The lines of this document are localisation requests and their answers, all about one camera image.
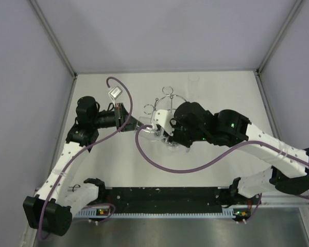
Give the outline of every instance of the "white cable tray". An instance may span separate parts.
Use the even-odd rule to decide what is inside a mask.
[[[83,209],[74,218],[106,218],[107,216],[96,215],[96,208]],[[232,208],[223,208],[222,213],[203,214],[114,214],[114,219],[205,219],[205,218],[235,218]]]

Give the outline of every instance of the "cable connector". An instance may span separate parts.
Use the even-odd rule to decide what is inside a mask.
[[[112,103],[115,104],[115,100],[123,93],[123,90],[116,86],[114,88],[109,88],[109,97],[112,100]]]

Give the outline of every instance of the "zip tie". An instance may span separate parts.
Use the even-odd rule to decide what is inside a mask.
[[[58,169],[53,169],[53,170],[51,170],[51,172],[52,172],[53,174],[55,174],[55,175],[58,175],[58,176],[62,176],[62,177],[66,177],[66,178],[72,178],[72,179],[73,179],[72,176],[70,176],[70,175],[68,175],[67,173],[65,173],[65,172],[63,172],[63,171],[61,171],[61,170],[58,170]]]
[[[265,161],[265,162],[268,162],[268,163],[276,162],[276,161],[282,161],[287,157],[288,149],[289,149],[289,145],[287,145],[285,142],[279,141],[280,152],[275,157],[263,158],[262,160]]]

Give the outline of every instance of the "metal floor panel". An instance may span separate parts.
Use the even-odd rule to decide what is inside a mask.
[[[247,225],[226,219],[112,219],[71,226],[39,247],[308,247],[297,208],[260,208]]]

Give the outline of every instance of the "gray wall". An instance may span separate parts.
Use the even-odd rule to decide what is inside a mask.
[[[283,139],[309,147],[309,0],[263,74]]]
[[[0,246],[18,246],[22,203],[44,181],[72,80],[27,1],[0,0]]]
[[[249,69],[296,0],[38,0],[74,69]]]

